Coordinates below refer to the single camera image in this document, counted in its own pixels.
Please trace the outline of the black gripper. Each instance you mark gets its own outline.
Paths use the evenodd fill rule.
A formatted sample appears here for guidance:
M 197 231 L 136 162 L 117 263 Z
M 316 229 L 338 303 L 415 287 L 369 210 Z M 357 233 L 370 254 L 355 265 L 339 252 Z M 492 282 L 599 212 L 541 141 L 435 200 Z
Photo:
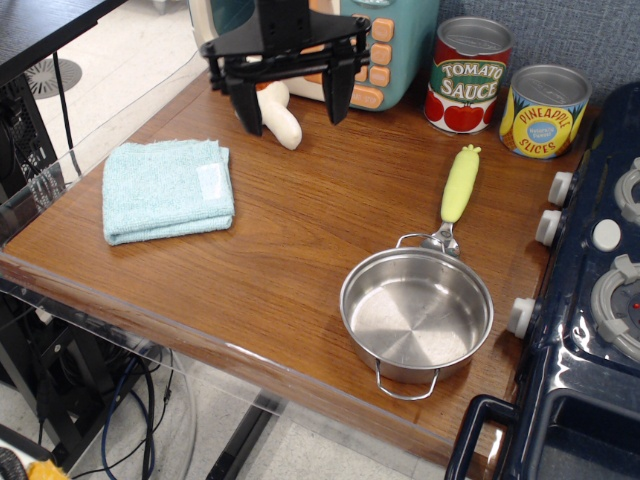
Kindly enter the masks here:
M 319 74 L 329 119 L 339 124 L 349 111 L 355 75 L 368 62 L 371 22 L 320 13 L 307 1 L 253 2 L 245 23 L 200 47 L 213 88 L 228 90 L 245 131 L 261 136 L 255 84 Z

